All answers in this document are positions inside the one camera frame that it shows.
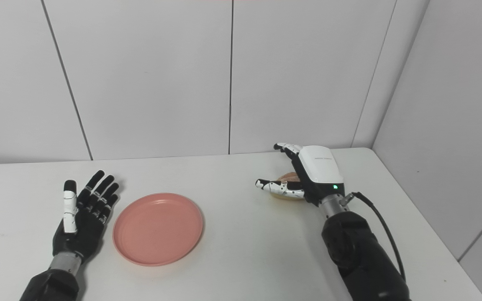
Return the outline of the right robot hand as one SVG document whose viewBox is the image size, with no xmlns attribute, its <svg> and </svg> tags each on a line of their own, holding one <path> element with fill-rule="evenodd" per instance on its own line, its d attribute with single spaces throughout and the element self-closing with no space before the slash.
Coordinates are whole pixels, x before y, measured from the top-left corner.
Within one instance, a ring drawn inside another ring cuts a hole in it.
<svg viewBox="0 0 482 301">
<path fill-rule="evenodd" d="M 260 190 L 281 198 L 304 199 L 315 206 L 327 196 L 346 195 L 344 178 L 329 148 L 276 143 L 274 149 L 286 154 L 294 173 L 274 181 L 257 179 L 255 185 Z"/>
</svg>

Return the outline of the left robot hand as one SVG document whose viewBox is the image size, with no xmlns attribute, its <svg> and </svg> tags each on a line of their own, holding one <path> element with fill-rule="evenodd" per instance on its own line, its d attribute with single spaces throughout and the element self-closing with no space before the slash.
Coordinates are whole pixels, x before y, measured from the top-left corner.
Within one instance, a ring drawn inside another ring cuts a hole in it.
<svg viewBox="0 0 482 301">
<path fill-rule="evenodd" d="M 88 261 L 100 247 L 106 223 L 119 197 L 112 175 L 98 170 L 77 196 L 76 234 L 66 234 L 60 222 L 52 240 L 52 255 L 73 253 Z"/>
</svg>

